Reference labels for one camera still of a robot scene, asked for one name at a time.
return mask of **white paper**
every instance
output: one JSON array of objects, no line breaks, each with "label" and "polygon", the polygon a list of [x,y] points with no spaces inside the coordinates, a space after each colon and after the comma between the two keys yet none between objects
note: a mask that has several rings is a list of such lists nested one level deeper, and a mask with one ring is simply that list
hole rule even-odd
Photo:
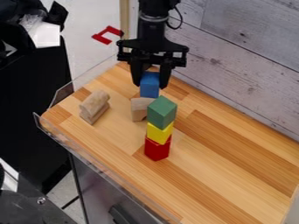
[{"label": "white paper", "polygon": [[60,26],[42,22],[29,35],[37,48],[60,46]]}]

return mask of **wooden wall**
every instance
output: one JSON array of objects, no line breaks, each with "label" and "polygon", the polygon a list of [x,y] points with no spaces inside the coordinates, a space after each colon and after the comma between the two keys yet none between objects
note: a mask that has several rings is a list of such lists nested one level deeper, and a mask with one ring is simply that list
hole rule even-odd
[{"label": "wooden wall", "polygon": [[[299,0],[182,0],[190,47],[174,75],[299,141]],[[178,23],[176,12],[170,22]],[[130,36],[137,0],[130,0]]]}]

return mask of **block tower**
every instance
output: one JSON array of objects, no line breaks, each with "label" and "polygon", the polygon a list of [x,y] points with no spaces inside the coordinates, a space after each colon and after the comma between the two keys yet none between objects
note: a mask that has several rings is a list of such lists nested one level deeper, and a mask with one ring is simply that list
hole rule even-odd
[{"label": "block tower", "polygon": [[177,104],[160,96],[148,106],[147,116],[144,153],[154,161],[167,158],[170,153],[173,123],[177,116]]}]

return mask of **stacked blocks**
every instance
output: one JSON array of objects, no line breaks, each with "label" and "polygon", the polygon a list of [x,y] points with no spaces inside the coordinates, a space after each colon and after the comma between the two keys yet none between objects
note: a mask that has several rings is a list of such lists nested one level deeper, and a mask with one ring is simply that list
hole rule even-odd
[{"label": "stacked blocks", "polygon": [[148,106],[148,126],[144,153],[154,161],[167,158],[170,152],[177,104],[160,96]]},{"label": "stacked blocks", "polygon": [[144,72],[140,80],[140,96],[157,98],[159,96],[159,73]]}]

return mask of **wooden tabletop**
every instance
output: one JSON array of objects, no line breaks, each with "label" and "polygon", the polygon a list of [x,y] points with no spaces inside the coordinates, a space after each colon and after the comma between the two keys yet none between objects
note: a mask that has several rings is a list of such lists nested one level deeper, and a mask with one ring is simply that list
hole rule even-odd
[{"label": "wooden tabletop", "polygon": [[[99,89],[110,94],[111,108],[91,126],[79,104]],[[153,162],[143,155],[146,122],[131,122],[138,92],[120,63],[42,117],[84,149],[79,154],[182,223],[281,222],[299,184],[297,142],[172,77],[161,91],[178,104],[170,156]]]}]

